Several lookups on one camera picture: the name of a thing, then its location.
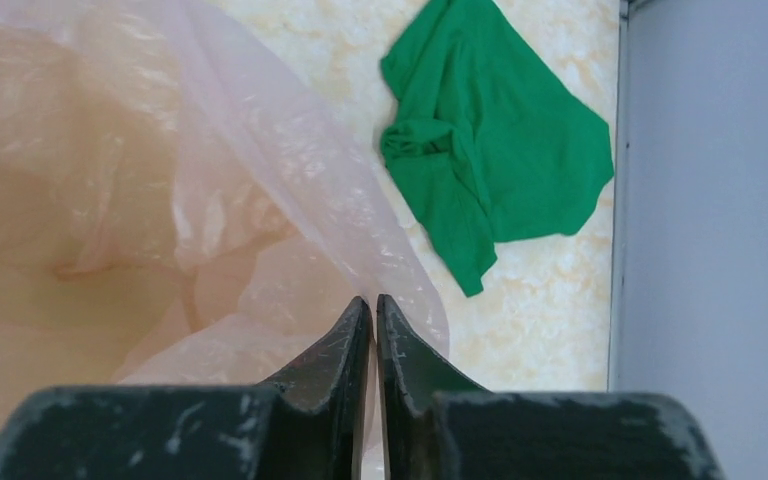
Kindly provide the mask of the pink plastic trash bag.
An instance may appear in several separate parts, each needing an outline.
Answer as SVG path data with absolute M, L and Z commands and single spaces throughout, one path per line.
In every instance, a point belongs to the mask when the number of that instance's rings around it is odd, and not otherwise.
M 332 109 L 203 1 L 0 1 L 0 429 L 57 384 L 264 379 L 441 299 Z

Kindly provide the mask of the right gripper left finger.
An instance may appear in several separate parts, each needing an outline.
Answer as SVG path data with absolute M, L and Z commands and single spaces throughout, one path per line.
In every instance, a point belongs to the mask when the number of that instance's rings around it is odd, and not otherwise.
M 57 386 L 0 432 L 0 479 L 356 479 L 371 311 L 253 385 Z

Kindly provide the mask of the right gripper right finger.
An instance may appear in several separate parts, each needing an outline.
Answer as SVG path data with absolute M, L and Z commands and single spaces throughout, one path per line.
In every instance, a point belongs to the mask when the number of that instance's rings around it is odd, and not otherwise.
M 390 479 L 720 479 L 694 416 L 652 393 L 493 392 L 377 300 Z

